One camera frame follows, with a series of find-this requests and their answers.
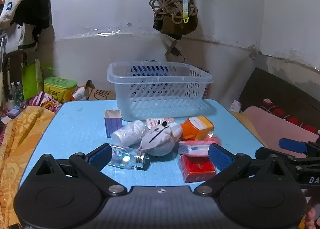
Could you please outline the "clear glass jar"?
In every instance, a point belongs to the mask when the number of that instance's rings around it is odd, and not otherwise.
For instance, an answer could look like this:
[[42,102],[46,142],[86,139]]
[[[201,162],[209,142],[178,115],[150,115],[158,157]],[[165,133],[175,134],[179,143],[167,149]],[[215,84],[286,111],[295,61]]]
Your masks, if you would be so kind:
[[109,166],[121,169],[143,169],[145,153],[134,148],[111,145],[112,159]]

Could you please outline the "red cigarette box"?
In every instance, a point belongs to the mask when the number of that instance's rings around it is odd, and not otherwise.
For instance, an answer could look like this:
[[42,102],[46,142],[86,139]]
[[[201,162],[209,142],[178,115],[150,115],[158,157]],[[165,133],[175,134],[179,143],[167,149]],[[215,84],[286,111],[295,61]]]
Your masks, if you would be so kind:
[[208,157],[181,155],[179,167],[185,183],[207,181],[216,174],[215,167]]

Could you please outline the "pink white tissue pack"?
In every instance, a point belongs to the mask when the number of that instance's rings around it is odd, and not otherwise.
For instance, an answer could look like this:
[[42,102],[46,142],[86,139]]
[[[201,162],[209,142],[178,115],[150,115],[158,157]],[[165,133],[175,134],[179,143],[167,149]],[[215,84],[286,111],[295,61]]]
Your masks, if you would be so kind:
[[221,145],[221,141],[217,137],[197,141],[180,141],[178,144],[178,153],[189,157],[208,157],[211,144]]

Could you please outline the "white bandage roll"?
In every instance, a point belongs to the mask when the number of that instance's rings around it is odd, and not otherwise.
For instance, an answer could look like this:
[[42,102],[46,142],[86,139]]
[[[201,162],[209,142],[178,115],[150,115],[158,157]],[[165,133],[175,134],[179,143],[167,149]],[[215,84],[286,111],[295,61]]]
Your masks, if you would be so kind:
[[135,120],[112,133],[112,143],[116,146],[130,147],[140,142],[148,127],[140,120]]

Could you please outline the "purple white small box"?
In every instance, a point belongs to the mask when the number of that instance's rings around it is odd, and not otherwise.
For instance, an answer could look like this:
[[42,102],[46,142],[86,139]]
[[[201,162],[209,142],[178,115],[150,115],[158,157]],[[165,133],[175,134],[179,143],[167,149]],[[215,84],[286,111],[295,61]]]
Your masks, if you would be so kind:
[[123,119],[120,110],[105,110],[104,121],[106,135],[111,138],[111,135],[123,126]]

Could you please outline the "pink thank you card box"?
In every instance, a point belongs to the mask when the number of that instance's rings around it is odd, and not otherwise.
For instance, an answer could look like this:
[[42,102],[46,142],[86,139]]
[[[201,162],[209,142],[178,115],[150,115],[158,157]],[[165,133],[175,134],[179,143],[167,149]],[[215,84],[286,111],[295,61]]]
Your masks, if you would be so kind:
[[146,120],[146,126],[151,129],[157,125],[162,124],[163,122],[174,122],[175,119],[174,118],[147,118]]

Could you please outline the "pink bed sheet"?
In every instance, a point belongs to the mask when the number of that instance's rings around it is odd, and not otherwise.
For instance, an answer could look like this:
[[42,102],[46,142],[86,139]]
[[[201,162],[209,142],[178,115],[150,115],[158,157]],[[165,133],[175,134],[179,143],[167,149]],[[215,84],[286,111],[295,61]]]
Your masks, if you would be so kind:
[[268,148],[290,154],[295,157],[305,157],[304,154],[290,152],[279,147],[282,138],[303,142],[316,142],[318,135],[311,133],[295,124],[274,116],[261,108],[250,106],[244,115],[251,121],[258,135]]

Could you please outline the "dark wooden headboard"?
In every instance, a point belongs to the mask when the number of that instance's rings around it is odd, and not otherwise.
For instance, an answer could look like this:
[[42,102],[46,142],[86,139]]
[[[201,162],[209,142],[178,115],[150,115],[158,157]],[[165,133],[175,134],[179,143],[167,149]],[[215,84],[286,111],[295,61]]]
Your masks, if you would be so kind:
[[241,109],[262,106],[265,99],[270,99],[286,114],[319,129],[319,100],[287,81],[255,68],[240,94]]

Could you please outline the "orange patterned blanket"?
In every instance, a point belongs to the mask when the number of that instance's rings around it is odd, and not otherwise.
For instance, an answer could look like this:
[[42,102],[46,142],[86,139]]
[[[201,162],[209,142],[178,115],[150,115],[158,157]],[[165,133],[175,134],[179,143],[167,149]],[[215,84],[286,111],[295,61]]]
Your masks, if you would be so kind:
[[25,168],[55,113],[40,106],[26,107],[11,120],[1,144],[1,228],[18,223],[13,203]]

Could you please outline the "floral pink cloth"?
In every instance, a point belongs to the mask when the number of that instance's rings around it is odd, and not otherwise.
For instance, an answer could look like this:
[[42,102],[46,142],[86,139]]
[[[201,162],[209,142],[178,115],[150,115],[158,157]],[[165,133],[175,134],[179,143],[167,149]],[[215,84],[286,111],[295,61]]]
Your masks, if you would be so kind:
[[51,95],[46,92],[41,91],[32,99],[29,100],[28,106],[40,106],[45,109],[57,113],[61,108],[62,104],[54,99]]

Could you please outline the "white tube bottle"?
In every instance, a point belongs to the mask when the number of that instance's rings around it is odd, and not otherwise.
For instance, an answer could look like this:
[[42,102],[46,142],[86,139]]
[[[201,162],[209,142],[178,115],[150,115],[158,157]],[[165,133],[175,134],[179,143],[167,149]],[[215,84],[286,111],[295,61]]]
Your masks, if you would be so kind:
[[84,86],[79,87],[72,93],[72,100],[74,101],[82,101],[87,100],[88,96],[86,93],[86,88]]

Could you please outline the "cardboard box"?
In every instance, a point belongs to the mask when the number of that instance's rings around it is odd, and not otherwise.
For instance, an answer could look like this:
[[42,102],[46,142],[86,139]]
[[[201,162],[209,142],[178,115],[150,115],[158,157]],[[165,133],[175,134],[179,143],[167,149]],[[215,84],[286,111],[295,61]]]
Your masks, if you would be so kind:
[[116,94],[114,91],[99,90],[89,87],[87,89],[88,100],[115,100]]

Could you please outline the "yellow green tin box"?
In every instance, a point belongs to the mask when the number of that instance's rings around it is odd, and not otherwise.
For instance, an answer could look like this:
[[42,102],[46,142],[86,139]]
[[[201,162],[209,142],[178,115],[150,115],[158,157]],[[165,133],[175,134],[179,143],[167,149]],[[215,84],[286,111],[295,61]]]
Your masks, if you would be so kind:
[[44,81],[44,92],[52,96],[59,103],[72,100],[72,93],[77,89],[78,83],[74,80],[60,77],[47,77]]

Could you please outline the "plastic water bottle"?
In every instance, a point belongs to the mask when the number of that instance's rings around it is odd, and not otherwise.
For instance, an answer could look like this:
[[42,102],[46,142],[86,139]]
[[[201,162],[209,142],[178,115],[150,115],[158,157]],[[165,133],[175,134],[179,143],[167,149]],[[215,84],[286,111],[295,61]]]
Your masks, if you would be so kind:
[[18,95],[19,102],[20,103],[23,102],[24,101],[23,87],[20,81],[17,82],[17,95]]

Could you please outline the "green paper bag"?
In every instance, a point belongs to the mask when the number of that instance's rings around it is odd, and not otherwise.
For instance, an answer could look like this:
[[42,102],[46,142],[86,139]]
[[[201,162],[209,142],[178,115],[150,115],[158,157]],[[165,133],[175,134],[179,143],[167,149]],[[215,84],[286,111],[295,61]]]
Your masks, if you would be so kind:
[[35,59],[33,64],[23,64],[22,87],[24,99],[33,98],[43,91],[43,77],[39,59]]

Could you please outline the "clear plastic basket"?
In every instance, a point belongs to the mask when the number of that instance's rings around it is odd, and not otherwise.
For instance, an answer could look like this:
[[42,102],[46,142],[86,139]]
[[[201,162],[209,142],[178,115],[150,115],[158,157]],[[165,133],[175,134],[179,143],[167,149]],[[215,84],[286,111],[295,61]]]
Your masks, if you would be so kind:
[[157,61],[111,63],[107,80],[126,121],[194,115],[213,83],[211,74],[195,66]]

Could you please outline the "black hanging garment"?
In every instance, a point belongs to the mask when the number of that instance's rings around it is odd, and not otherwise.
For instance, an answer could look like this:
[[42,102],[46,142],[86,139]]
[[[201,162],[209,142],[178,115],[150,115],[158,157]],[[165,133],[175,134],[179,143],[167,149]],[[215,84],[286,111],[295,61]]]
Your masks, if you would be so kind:
[[17,48],[35,50],[42,30],[47,29],[50,24],[49,0],[22,0],[13,22],[21,31]]

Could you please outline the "dark brown hanging bag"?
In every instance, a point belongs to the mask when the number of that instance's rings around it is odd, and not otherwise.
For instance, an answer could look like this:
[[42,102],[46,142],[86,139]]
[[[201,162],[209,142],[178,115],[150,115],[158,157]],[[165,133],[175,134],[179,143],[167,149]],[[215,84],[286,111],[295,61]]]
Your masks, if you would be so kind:
[[198,8],[189,1],[188,17],[183,17],[183,0],[150,0],[153,10],[153,28],[176,40],[195,31],[198,26]]

